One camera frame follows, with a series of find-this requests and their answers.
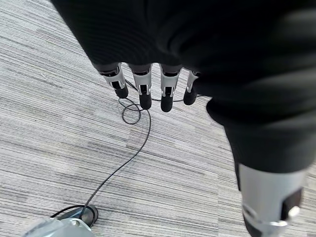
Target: gray carpet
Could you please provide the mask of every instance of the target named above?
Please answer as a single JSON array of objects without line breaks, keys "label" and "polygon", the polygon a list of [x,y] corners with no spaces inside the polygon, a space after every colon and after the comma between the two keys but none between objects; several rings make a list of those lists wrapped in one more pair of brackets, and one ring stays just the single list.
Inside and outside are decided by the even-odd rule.
[{"label": "gray carpet", "polygon": [[[131,72],[124,66],[128,80]],[[176,99],[182,98],[182,71]],[[160,97],[153,67],[153,97]],[[130,89],[130,98],[138,99]],[[93,199],[97,237],[246,237],[233,160],[221,126],[205,111],[153,102],[143,151]],[[0,3],[0,237],[82,204],[143,143],[149,118],[122,107],[45,0]],[[127,112],[132,121],[137,115]],[[301,216],[286,237],[316,237],[316,166]]]}]

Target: black fingertip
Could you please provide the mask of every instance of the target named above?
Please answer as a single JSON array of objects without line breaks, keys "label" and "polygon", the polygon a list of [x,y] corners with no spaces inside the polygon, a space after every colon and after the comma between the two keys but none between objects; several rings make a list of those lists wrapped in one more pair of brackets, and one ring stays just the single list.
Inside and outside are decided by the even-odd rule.
[{"label": "black fingertip", "polygon": [[116,95],[121,98],[121,99],[125,99],[128,97],[128,89],[127,86],[125,85],[125,87],[123,89],[116,89],[115,90]]},{"label": "black fingertip", "polygon": [[143,93],[143,95],[139,95],[139,104],[144,110],[150,109],[152,106],[151,94],[147,95]]},{"label": "black fingertip", "polygon": [[183,96],[183,102],[186,105],[192,105],[196,99],[197,99],[197,93],[195,92],[194,88],[191,89],[191,92],[188,92],[188,90],[186,89],[186,92],[184,92],[184,96]]},{"label": "black fingertip", "polygon": [[161,110],[164,112],[169,112],[172,109],[173,104],[173,97],[170,97],[170,95],[162,96],[161,97]]}]

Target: robotic finger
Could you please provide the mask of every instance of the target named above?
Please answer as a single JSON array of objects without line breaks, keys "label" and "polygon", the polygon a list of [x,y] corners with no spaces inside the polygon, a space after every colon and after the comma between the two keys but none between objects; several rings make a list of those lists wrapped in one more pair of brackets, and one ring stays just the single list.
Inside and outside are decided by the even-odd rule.
[{"label": "robotic finger", "polygon": [[183,102],[186,105],[192,105],[197,98],[197,93],[194,91],[193,82],[200,76],[199,72],[189,71],[187,88],[183,96]]},{"label": "robotic finger", "polygon": [[177,87],[182,66],[169,66],[160,64],[161,71],[161,109],[169,112],[172,109],[173,94]]},{"label": "robotic finger", "polygon": [[99,71],[107,83],[114,88],[116,95],[124,99],[128,96],[128,89],[125,83],[124,74],[121,68],[121,63],[112,63],[108,65],[94,67]]},{"label": "robotic finger", "polygon": [[133,72],[135,85],[139,93],[139,104],[144,110],[152,106],[151,87],[152,72],[151,64],[133,65],[128,64]]}]

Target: silver metal part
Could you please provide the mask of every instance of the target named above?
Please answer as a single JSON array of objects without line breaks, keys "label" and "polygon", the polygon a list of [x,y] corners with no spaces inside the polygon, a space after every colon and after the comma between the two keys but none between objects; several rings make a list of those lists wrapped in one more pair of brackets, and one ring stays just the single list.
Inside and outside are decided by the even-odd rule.
[{"label": "silver metal part", "polygon": [[192,89],[192,86],[193,86],[193,82],[198,78],[198,76],[196,76],[194,74],[194,72],[192,71],[189,71],[189,76],[188,76],[188,81],[187,81],[187,91],[189,93],[191,93],[191,89]]},{"label": "silver metal part", "polygon": [[306,174],[306,170],[268,173],[239,164],[242,211],[261,237],[279,237],[299,214],[300,208],[294,206],[281,220],[284,200],[303,187]]},{"label": "silver metal part", "polygon": [[161,93],[163,97],[166,96],[166,87],[171,87],[170,97],[173,97],[174,91],[176,90],[176,87],[177,87],[179,75],[180,75],[180,72],[173,77],[165,76],[160,66]]},{"label": "silver metal part", "polygon": [[89,226],[80,219],[45,219],[34,225],[22,237],[94,237]]},{"label": "silver metal part", "polygon": [[143,95],[141,91],[141,85],[146,86],[147,95],[150,94],[150,90],[152,87],[152,69],[149,69],[149,72],[146,75],[137,75],[133,73],[134,81],[136,88],[138,89],[138,93],[140,95]]},{"label": "silver metal part", "polygon": [[118,64],[117,75],[112,76],[112,77],[108,77],[106,75],[102,75],[102,76],[105,78],[105,80],[111,87],[113,87],[112,83],[117,81],[121,89],[125,88],[125,77],[121,68],[121,63]]}]

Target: black cable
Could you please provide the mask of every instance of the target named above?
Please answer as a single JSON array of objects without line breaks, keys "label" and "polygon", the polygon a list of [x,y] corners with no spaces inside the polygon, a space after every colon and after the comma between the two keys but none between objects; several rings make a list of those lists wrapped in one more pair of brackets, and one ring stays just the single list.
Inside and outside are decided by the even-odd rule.
[{"label": "black cable", "polygon": [[[127,83],[128,85],[130,85],[133,89],[135,89],[136,91],[138,91],[137,88],[136,88],[131,82],[129,82],[128,80],[125,80],[125,81],[126,81],[126,83]],[[119,168],[117,168],[110,176],[108,176],[108,177],[98,186],[98,188],[97,188],[97,189],[94,191],[94,193],[90,196],[90,198],[89,198],[88,201],[85,203],[85,205],[74,205],[74,206],[67,207],[67,208],[65,208],[65,209],[63,209],[63,210],[61,210],[61,211],[55,213],[54,215],[52,215],[51,218],[54,218],[54,217],[56,217],[57,215],[63,213],[64,211],[67,211],[67,210],[69,210],[69,209],[73,209],[73,208],[76,208],[76,207],[83,207],[83,209],[82,209],[82,211],[81,211],[81,213],[80,213],[79,219],[82,218],[82,215],[84,214],[84,211],[88,208],[89,210],[91,210],[91,212],[92,212],[92,214],[93,214],[93,222],[94,222],[94,221],[95,221],[95,215],[96,215],[96,214],[95,214],[94,210],[93,210],[91,207],[88,206],[89,203],[91,202],[91,200],[94,198],[94,196],[96,195],[96,193],[100,190],[100,188],[102,188],[102,186],[103,186],[113,175],[115,175],[116,172],[118,172],[121,168],[123,168],[126,164],[128,164],[131,160],[133,160],[133,159],[138,155],[138,153],[140,153],[140,151],[143,149],[143,147],[145,146],[146,142],[148,141],[148,137],[149,137],[149,134],[150,134],[150,131],[151,131],[151,128],[152,128],[152,117],[151,117],[151,115],[150,115],[150,113],[149,113],[148,110],[140,109],[140,108],[138,107],[138,106],[140,106],[140,104],[136,104],[134,101],[132,101],[132,100],[130,100],[130,99],[128,99],[128,98],[125,98],[125,99],[128,100],[129,102],[131,102],[131,104],[129,104],[129,105],[126,106],[125,104],[122,103],[121,99],[118,99],[118,102],[124,107],[124,109],[123,109],[123,111],[122,111],[122,119],[123,119],[123,121],[124,121],[125,123],[127,123],[127,124],[136,124],[136,123],[139,122],[139,120],[140,120],[140,118],[141,118],[141,116],[142,116],[142,114],[141,114],[142,111],[146,111],[146,112],[148,113],[148,116],[149,116],[149,127],[148,127],[147,136],[146,136],[146,138],[145,138],[145,141],[144,141],[143,145],[137,150],[137,152],[133,155],[132,158],[130,158],[128,161],[126,161],[124,164],[122,164]],[[181,102],[181,101],[183,101],[183,99],[182,99],[182,100],[174,100],[173,102]],[[131,110],[131,111],[138,112],[138,119],[137,119],[135,122],[128,122],[128,121],[126,121],[126,119],[125,119],[125,117],[124,117],[124,113],[125,113],[126,110]]]},{"label": "black cable", "polygon": [[[128,99],[128,98],[126,98],[126,99],[127,99],[128,101],[130,101],[132,104],[126,106],[126,105],[124,105],[124,104],[121,102],[120,99],[118,100],[118,102],[119,102],[122,106],[124,106],[124,109],[123,109],[123,111],[122,111],[122,119],[124,120],[124,122],[126,122],[126,123],[128,123],[128,124],[136,124],[136,123],[140,120],[140,118],[141,118],[141,113],[140,113],[140,112],[143,111],[143,109],[140,110],[139,107],[138,107],[138,106],[140,106],[139,104],[134,103],[134,101],[132,101],[132,100],[130,100],[130,99]],[[136,110],[133,110],[133,109],[130,108],[131,106],[136,106],[137,109],[136,109]],[[131,110],[131,111],[137,111],[137,112],[139,112],[138,120],[137,120],[136,122],[130,123],[130,122],[127,122],[127,121],[125,120],[125,118],[124,118],[124,113],[125,113],[125,111],[126,111],[127,109],[128,109],[128,110]],[[99,187],[94,191],[94,193],[90,196],[90,198],[88,199],[88,201],[85,203],[84,208],[82,209],[81,214],[80,214],[80,216],[79,216],[79,219],[82,218],[82,215],[83,215],[85,209],[88,207],[90,201],[93,199],[93,197],[96,195],[96,193],[100,190],[100,188],[102,188],[102,186],[103,186],[113,175],[115,175],[116,172],[118,172],[121,168],[123,168],[123,166],[125,166],[125,165],[126,165],[127,163],[129,163],[132,159],[134,159],[135,156],[137,156],[138,153],[140,153],[140,151],[143,149],[144,145],[146,144],[146,142],[147,142],[147,140],[148,140],[148,137],[149,137],[149,134],[150,134],[150,130],[151,130],[151,128],[152,128],[152,117],[151,117],[151,115],[150,115],[150,113],[149,113],[148,110],[146,110],[146,112],[148,113],[148,116],[149,116],[149,127],[148,127],[147,136],[146,136],[146,139],[145,139],[143,145],[137,150],[137,152],[135,153],[135,155],[133,155],[132,158],[130,158],[128,161],[126,161],[124,164],[122,164],[119,168],[117,168],[109,177],[107,177],[107,178],[99,185]]]}]

